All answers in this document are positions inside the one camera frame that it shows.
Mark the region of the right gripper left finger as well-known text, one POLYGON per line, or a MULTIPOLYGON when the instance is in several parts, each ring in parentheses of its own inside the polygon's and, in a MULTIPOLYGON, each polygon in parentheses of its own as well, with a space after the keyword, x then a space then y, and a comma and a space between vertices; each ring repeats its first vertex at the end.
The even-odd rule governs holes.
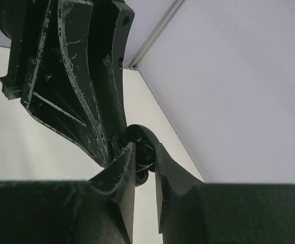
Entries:
POLYGON ((132 243, 135 155, 86 181, 0 181, 0 243, 132 243))

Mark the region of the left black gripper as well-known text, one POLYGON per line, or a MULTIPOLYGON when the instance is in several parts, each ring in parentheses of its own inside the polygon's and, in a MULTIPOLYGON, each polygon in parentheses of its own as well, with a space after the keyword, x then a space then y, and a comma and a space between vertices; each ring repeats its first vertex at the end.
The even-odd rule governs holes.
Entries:
POLYGON ((92 10, 92 1, 0 1, 0 30, 11 40, 0 81, 9 100, 21 97, 33 119, 107 167, 111 154, 88 66, 92 10))

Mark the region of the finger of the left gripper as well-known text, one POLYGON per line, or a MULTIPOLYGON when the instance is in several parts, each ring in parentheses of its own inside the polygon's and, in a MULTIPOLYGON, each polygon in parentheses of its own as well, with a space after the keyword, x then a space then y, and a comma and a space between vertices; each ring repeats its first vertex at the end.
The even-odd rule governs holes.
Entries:
POLYGON ((126 129, 123 64, 135 17, 125 1, 93 1, 88 36, 88 65, 106 139, 126 129))

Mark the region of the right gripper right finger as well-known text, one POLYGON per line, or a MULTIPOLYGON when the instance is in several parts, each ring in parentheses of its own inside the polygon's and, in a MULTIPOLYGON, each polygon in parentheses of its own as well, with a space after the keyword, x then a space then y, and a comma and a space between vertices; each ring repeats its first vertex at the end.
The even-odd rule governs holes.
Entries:
POLYGON ((155 148, 164 243, 295 243, 295 185, 204 183, 155 148))

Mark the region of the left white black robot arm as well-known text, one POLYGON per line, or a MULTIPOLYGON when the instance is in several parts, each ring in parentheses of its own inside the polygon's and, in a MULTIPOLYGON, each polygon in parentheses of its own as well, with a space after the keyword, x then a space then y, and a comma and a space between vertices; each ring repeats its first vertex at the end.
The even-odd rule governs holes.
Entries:
POLYGON ((127 127, 123 60, 134 17, 125 1, 0 1, 11 40, 4 95, 104 168, 127 127))

